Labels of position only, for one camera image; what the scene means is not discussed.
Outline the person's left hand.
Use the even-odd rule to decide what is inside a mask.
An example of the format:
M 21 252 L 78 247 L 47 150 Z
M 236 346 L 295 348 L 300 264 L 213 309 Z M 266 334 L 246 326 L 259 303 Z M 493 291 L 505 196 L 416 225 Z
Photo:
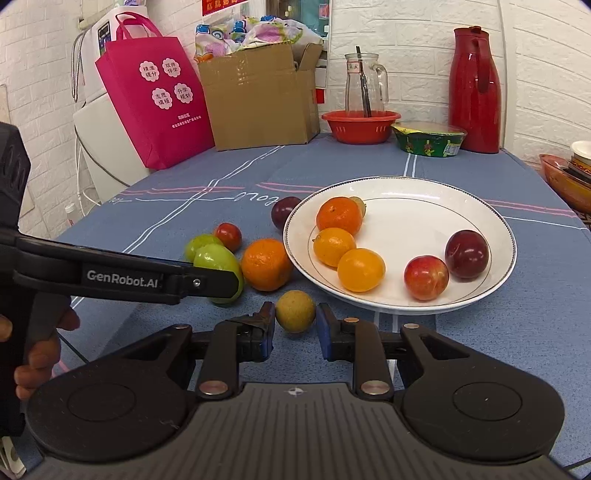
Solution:
M 25 363 L 14 371 L 15 393 L 20 400 L 28 400 L 38 387 L 47 382 L 53 367 L 60 361 L 61 346 L 57 330 L 74 331 L 79 326 L 78 315 L 68 307 L 51 336 L 30 348 Z

